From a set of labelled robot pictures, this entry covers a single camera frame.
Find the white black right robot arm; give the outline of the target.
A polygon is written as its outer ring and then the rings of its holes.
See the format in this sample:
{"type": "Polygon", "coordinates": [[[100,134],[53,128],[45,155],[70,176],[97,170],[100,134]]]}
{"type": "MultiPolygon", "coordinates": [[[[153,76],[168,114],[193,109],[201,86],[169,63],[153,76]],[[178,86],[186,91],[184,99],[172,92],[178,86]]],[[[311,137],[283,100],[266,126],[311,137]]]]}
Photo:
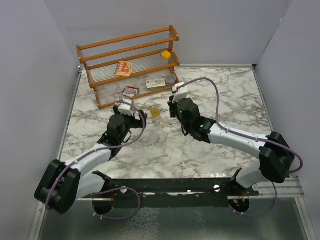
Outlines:
{"type": "Polygon", "coordinates": [[[273,131],[269,135],[255,135],[219,126],[216,120],[202,116],[198,105],[188,97],[172,95],[168,106],[170,117],[180,122],[185,136],[191,135],[199,142],[231,147],[259,160],[233,175],[229,189],[234,195],[240,196],[252,185],[266,180],[277,184],[285,181],[295,156],[280,133],[273,131]]]}

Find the yellow clear pill organizer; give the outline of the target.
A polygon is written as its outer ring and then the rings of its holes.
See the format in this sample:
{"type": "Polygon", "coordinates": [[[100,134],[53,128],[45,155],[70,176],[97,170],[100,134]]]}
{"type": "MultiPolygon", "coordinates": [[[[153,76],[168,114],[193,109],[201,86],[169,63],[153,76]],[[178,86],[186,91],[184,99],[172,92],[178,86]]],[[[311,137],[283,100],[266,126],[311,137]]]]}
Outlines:
{"type": "Polygon", "coordinates": [[[167,117],[164,114],[162,114],[157,107],[151,108],[149,112],[153,118],[154,123],[157,126],[163,127],[166,124],[167,117]]]}

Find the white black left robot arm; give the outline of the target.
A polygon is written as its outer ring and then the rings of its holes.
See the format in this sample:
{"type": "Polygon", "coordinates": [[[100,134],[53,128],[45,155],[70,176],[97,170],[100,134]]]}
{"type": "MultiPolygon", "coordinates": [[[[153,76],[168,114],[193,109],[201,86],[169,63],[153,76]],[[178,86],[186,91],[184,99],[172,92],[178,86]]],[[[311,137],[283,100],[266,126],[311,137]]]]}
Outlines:
{"type": "Polygon", "coordinates": [[[111,190],[104,177],[93,173],[93,169],[115,158],[120,150],[138,141],[130,141],[132,129],[144,131],[148,115],[130,103],[122,101],[113,107],[106,132],[97,143],[80,156],[65,162],[51,161],[45,170],[34,198],[47,210],[66,213],[77,199],[90,194],[103,198],[111,190]]]}

